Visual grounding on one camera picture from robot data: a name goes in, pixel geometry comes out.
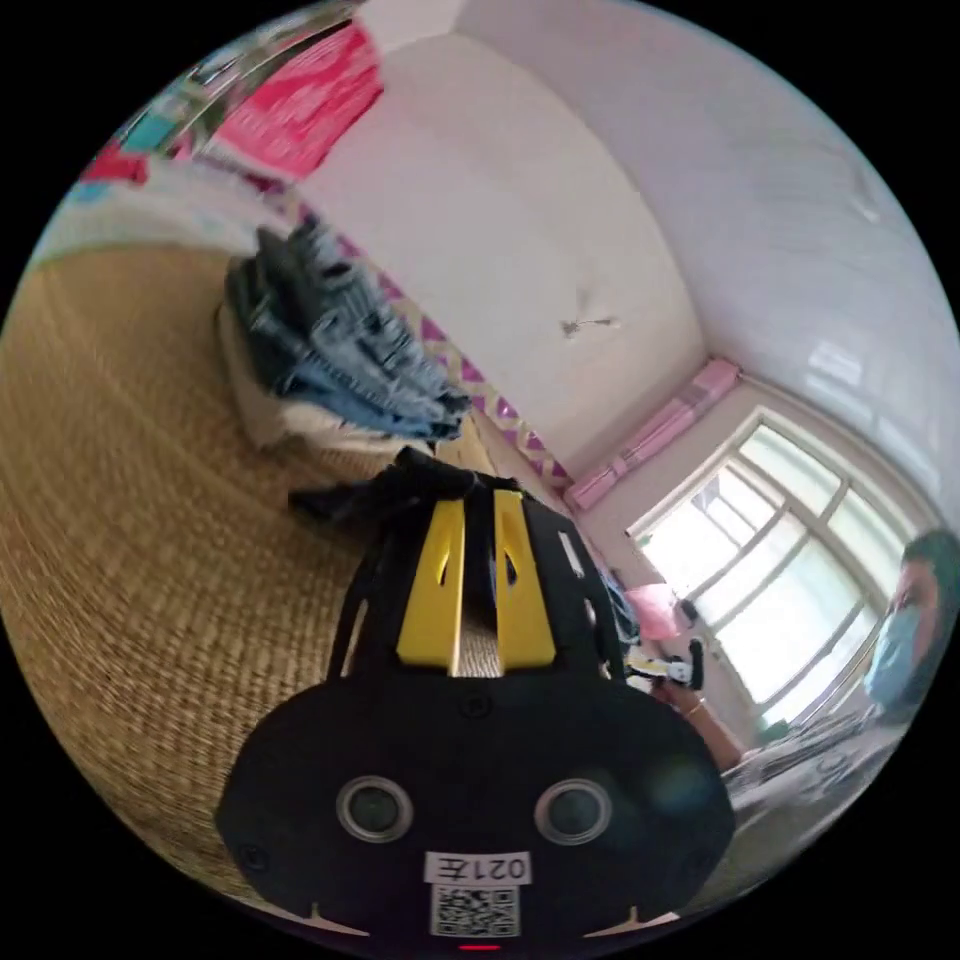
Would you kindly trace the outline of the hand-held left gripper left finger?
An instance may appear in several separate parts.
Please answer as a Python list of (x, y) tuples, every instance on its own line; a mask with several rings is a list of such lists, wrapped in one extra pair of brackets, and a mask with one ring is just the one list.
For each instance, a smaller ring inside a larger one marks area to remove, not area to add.
[(426, 530), (400, 628), (396, 652), (404, 666), (457, 674), (464, 572), (464, 502), (442, 500)]

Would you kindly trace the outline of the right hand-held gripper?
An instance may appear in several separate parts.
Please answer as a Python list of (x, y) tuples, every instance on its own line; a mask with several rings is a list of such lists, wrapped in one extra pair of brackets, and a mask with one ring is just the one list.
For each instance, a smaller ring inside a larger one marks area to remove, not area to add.
[(643, 653), (628, 655), (628, 674), (650, 681), (670, 681), (675, 684), (692, 682), (692, 666), (682, 658), (662, 659)]

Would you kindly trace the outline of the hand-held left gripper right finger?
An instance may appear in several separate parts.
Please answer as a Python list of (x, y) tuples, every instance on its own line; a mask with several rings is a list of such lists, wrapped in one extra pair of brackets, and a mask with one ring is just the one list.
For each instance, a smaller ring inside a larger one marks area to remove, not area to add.
[(503, 672), (546, 668), (555, 645), (520, 493), (493, 495), (497, 652)]

